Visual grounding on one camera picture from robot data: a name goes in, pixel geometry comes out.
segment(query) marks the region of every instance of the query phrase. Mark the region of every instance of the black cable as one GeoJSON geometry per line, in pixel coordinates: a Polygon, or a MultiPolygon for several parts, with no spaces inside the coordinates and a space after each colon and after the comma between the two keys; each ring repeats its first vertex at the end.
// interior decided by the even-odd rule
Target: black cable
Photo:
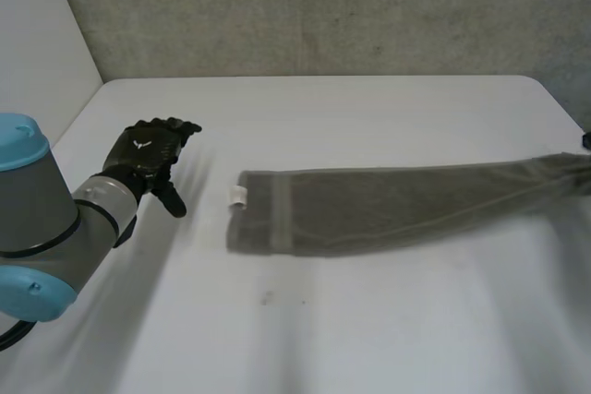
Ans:
{"type": "Polygon", "coordinates": [[[0,352],[10,348],[23,339],[33,329],[37,322],[25,322],[20,320],[17,324],[0,336],[0,352]]]}

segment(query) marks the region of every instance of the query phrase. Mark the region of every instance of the robotic hand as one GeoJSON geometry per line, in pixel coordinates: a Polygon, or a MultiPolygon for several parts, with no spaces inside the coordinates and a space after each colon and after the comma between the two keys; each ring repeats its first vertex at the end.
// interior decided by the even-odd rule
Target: robotic hand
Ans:
{"type": "Polygon", "coordinates": [[[142,196],[174,217],[187,209],[171,167],[201,127],[178,119],[125,129],[103,166],[71,196],[33,119],[0,113],[0,311],[19,319],[0,351],[60,317],[108,252],[133,233],[142,196]]]}

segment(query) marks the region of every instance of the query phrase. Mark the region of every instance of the gray concrete wall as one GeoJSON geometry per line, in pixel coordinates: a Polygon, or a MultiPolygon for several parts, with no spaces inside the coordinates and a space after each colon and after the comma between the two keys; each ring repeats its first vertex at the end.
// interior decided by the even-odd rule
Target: gray concrete wall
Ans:
{"type": "Polygon", "coordinates": [[[591,0],[69,0],[104,80],[523,74],[591,129],[591,0]]]}

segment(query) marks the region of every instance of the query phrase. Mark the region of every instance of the white table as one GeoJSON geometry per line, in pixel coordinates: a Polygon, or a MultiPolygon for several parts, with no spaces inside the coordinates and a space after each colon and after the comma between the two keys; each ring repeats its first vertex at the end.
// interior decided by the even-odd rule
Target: white table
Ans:
{"type": "Polygon", "coordinates": [[[0,354],[0,392],[589,392],[585,302],[559,284],[569,265],[543,219],[366,257],[225,249],[227,191],[245,169],[579,151],[581,129],[534,80],[117,80],[54,149],[70,187],[125,126],[170,115],[204,127],[175,167],[187,217],[145,198],[132,240],[66,314],[0,354]]]}

